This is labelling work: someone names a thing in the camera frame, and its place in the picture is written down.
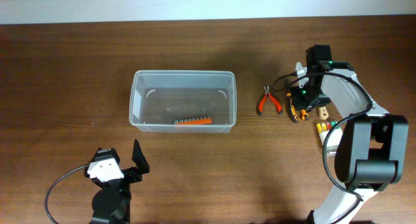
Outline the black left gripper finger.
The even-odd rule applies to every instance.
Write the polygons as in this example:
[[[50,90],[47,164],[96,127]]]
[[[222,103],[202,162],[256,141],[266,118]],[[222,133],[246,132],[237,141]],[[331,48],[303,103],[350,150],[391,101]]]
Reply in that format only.
[[[98,148],[95,155],[89,161],[89,164],[100,166],[118,166],[120,163],[120,157],[114,148],[102,149]]]
[[[150,172],[150,165],[143,155],[137,139],[134,140],[132,161],[136,164],[140,174],[146,174]]]

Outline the yellow black long-nose pliers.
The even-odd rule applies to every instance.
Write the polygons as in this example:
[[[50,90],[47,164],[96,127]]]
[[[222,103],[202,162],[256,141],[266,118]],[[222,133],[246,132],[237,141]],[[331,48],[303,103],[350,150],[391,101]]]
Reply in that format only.
[[[305,109],[302,109],[300,111],[301,115],[298,116],[297,110],[295,109],[295,106],[294,106],[293,96],[290,92],[287,93],[286,100],[287,100],[288,115],[294,123],[298,123],[300,120],[303,120],[303,121],[309,120],[309,114],[306,112]]]

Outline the orange scraper wooden handle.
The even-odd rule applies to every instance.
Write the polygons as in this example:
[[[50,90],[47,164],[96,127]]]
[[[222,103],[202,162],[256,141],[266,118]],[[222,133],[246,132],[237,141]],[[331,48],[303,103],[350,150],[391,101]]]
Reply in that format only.
[[[325,121],[329,118],[329,113],[325,106],[318,107],[318,116],[321,120]]]

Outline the orange screwdriver bit holder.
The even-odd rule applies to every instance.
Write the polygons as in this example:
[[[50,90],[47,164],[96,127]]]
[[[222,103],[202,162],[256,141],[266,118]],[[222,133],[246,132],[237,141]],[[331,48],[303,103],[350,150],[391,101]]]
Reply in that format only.
[[[198,117],[174,120],[174,125],[209,125],[213,122],[210,117]]]

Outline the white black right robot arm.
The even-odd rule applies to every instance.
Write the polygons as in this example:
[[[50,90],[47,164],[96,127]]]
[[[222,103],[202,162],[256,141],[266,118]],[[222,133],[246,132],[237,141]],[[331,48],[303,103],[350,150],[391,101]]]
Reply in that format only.
[[[363,204],[402,178],[408,121],[378,105],[348,62],[328,45],[306,51],[284,86],[293,122],[335,105],[341,120],[317,126],[323,157],[334,156],[333,186],[308,223],[348,223]],[[141,70],[135,73],[129,122],[142,132],[228,133],[237,120],[237,87],[229,71]]]

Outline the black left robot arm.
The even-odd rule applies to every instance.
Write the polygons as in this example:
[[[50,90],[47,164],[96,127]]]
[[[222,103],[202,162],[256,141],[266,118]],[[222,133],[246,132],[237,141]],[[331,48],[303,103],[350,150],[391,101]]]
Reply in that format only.
[[[91,223],[129,224],[132,183],[142,180],[138,167],[120,169],[120,158],[115,149],[98,148],[84,170],[100,190],[92,199],[93,214]]]

